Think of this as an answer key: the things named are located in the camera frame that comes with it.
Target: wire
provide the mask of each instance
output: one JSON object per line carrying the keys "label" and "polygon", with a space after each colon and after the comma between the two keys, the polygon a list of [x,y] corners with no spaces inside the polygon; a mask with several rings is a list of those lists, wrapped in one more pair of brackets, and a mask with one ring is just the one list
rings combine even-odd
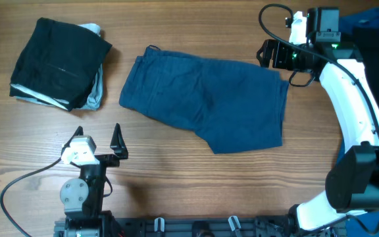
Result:
{"label": "wire", "polygon": [[14,221],[14,219],[11,217],[10,213],[7,211],[7,208],[5,208],[5,205],[4,205],[4,195],[5,195],[5,192],[15,183],[17,183],[18,181],[22,180],[23,178],[27,178],[29,176],[32,176],[34,174],[37,174],[39,172],[42,172],[42,171],[46,171],[47,169],[55,166],[57,163],[59,163],[59,161],[61,161],[61,158],[57,159],[54,163],[42,168],[42,169],[39,169],[39,170],[36,170],[36,171],[33,171],[33,172],[30,172],[28,174],[25,174],[23,176],[20,176],[16,179],[14,179],[13,181],[11,181],[9,184],[7,184],[5,186],[5,188],[3,189],[3,191],[1,192],[1,195],[0,195],[0,204],[1,204],[1,208],[4,212],[4,214],[7,216],[8,220],[10,220],[10,222],[15,226],[17,227],[17,229],[25,236],[27,237],[32,237],[31,235],[29,235],[25,230],[23,230],[18,224],[16,221]]}
{"label": "wire", "polygon": [[305,83],[304,85],[293,84],[293,83],[292,83],[292,81],[293,81],[293,77],[296,75],[296,73],[298,73],[298,71],[295,70],[295,71],[292,73],[292,75],[290,75],[290,77],[289,77],[289,84],[290,84],[291,86],[294,86],[294,87],[307,87],[307,86],[311,85],[311,83],[312,83],[312,82],[314,81],[314,79],[315,79],[314,76],[311,76],[311,79],[309,79],[308,82]]}
{"label": "wire", "polygon": [[[374,109],[372,108],[372,103],[368,97],[368,95],[366,94],[366,91],[365,89],[362,87],[362,84],[360,83],[360,81],[358,79],[356,79],[356,77],[351,73],[349,72],[349,70],[347,70],[344,66],[342,66],[341,64],[339,64],[337,61],[333,60],[333,59],[330,59],[324,55],[321,55],[319,53],[315,53],[315,52],[312,52],[312,51],[309,51],[307,49],[304,49],[302,47],[299,47],[297,45],[294,45],[292,43],[289,43],[288,41],[282,39],[282,38],[279,38],[278,36],[274,35],[272,32],[270,32],[269,30],[267,30],[266,26],[264,25],[263,23],[263,20],[262,20],[262,17],[263,17],[263,13],[264,11],[269,8],[269,7],[279,7],[279,8],[282,8],[282,9],[285,9],[287,10],[289,13],[290,13],[290,17],[291,17],[291,20],[293,20],[293,12],[292,10],[285,6],[285,5],[281,5],[281,4],[268,4],[268,5],[265,5],[259,15],[258,15],[258,21],[260,23],[260,26],[261,28],[269,35],[271,36],[272,38],[274,38],[275,40],[279,41],[280,43],[283,43],[289,47],[292,47],[293,49],[296,49],[296,50],[299,50],[299,51],[303,51],[303,52],[306,52],[306,53],[310,53],[311,55],[314,55],[315,57],[318,57],[320,59],[323,59],[329,63],[332,63],[334,65],[336,65],[338,68],[340,68],[340,70],[342,70],[344,73],[346,73],[353,81],[353,83],[358,87],[359,91],[362,93],[362,96],[365,100],[365,103],[369,109],[369,113],[371,115],[371,119],[372,119],[372,122],[374,123],[374,126],[375,126],[375,133],[377,134],[378,136],[378,140],[379,140],[379,124],[378,124],[378,119],[376,118],[376,115],[375,115],[375,111]],[[375,229],[373,231],[370,231],[363,223],[361,220],[359,220],[357,217],[355,216],[350,216],[350,215],[347,215],[349,218],[352,218],[352,219],[355,219],[361,227],[363,227],[364,231],[367,232],[368,234],[370,235],[375,235],[376,233],[379,232],[379,220],[378,220],[378,223],[375,227]]]}
{"label": "wire", "polygon": [[111,181],[109,181],[108,176],[105,176],[105,180],[109,184],[109,187],[111,188],[111,192],[109,194],[104,194],[103,195],[104,198],[105,197],[109,197],[112,194],[112,192],[113,192],[112,184],[111,184]]}
{"label": "wire", "polygon": [[[268,221],[262,221],[262,223],[265,224],[266,230],[267,230],[267,226],[269,226],[269,227],[273,228],[274,230],[276,230],[277,232],[279,232],[279,234],[281,236],[284,236],[284,228],[283,227],[278,226],[276,224],[269,223]],[[260,224],[257,224],[256,222],[254,222],[254,225],[255,225],[255,227],[259,228],[260,230],[264,230],[264,228]]]}
{"label": "wire", "polygon": [[77,168],[79,168],[80,169],[80,166],[79,165],[77,165],[76,163],[74,163],[74,162],[70,162],[70,165],[72,165],[73,167],[77,167]]}
{"label": "wire", "polygon": [[312,32],[309,32],[308,35],[307,35],[307,47],[309,47],[309,40],[311,38],[311,36],[313,36],[313,33],[315,33],[316,31],[313,30]]}

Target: wood grain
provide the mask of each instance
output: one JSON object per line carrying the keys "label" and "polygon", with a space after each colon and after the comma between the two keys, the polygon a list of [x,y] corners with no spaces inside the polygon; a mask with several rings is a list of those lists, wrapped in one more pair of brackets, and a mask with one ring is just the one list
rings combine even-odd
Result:
{"label": "wood grain", "polygon": [[[110,152],[116,122],[121,124],[130,158],[120,168],[108,170],[114,193],[103,208],[115,217],[284,214],[323,190],[341,134],[332,104],[318,83],[290,88],[282,147],[229,155],[213,155],[193,132],[171,128],[118,104],[136,56],[150,44],[257,64],[255,53],[269,38],[257,17],[269,1],[42,2],[0,4],[0,191],[12,179],[57,159],[78,125],[93,137],[98,153]],[[338,5],[342,14],[379,5],[359,0],[276,2],[295,11]],[[271,9],[265,14],[270,30],[288,38],[286,13]],[[67,113],[9,97],[14,64],[41,16],[97,23],[113,44],[104,64],[106,88],[100,110]],[[289,74],[282,71],[282,78]],[[76,168],[57,165],[27,178],[7,192],[7,209],[32,236],[51,236],[53,221],[64,217],[61,185],[77,176]],[[20,236],[1,208],[0,236]]]}

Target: black bracket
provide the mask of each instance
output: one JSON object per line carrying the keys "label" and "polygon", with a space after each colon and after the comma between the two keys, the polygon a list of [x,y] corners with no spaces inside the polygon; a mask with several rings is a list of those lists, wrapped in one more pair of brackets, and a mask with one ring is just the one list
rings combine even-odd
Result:
{"label": "black bracket", "polygon": [[293,19],[292,18],[286,17],[284,19],[284,22],[285,22],[286,28],[292,28],[292,23],[293,23]]}
{"label": "black bracket", "polygon": [[268,68],[277,45],[278,42],[275,39],[268,39],[264,41],[263,46],[257,52],[257,59],[260,62],[260,66]]}
{"label": "black bracket", "polygon": [[128,150],[118,123],[115,125],[110,147],[114,152],[113,154],[95,155],[96,159],[106,163],[108,167],[118,167],[120,160],[128,159]]}

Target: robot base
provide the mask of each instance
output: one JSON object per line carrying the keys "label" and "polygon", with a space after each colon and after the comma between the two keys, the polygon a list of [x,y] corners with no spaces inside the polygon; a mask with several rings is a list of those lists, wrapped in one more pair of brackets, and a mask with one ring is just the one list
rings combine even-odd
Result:
{"label": "robot base", "polygon": [[[166,219],[164,232],[154,231],[154,220],[138,218],[117,218],[117,223],[124,231],[123,237],[192,237],[194,221],[207,221],[216,237],[236,236],[231,230],[228,219]],[[239,219],[241,236],[243,237],[284,237],[281,224],[285,216],[260,216],[256,218]],[[54,237],[64,237],[65,222],[55,222]],[[306,235],[308,237],[346,237],[345,223],[339,223],[319,233]]]}

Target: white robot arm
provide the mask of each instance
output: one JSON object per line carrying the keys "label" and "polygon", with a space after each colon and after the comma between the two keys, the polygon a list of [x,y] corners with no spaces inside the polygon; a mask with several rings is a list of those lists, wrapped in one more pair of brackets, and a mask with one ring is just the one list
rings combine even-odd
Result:
{"label": "white robot arm", "polygon": [[[302,235],[322,230],[351,216],[378,211],[379,137],[370,111],[374,111],[379,125],[379,109],[367,84],[359,50],[353,43],[340,42],[338,9],[309,9],[307,17],[298,12],[292,19],[286,19],[286,26],[291,28],[290,43],[307,49],[297,51],[265,28],[261,16],[268,7],[281,7],[291,13],[288,7],[277,4],[267,5],[261,10],[260,25],[275,39],[266,40],[257,52],[261,66],[268,67],[273,59],[274,68],[307,72],[319,78],[336,111],[345,145],[344,158],[327,176],[326,190],[311,201],[290,209],[288,216],[293,218],[296,226],[295,230],[290,227],[290,232]],[[339,65],[323,61],[308,51],[331,58]],[[340,65],[357,81],[352,80]],[[362,85],[363,91],[356,82]]]}

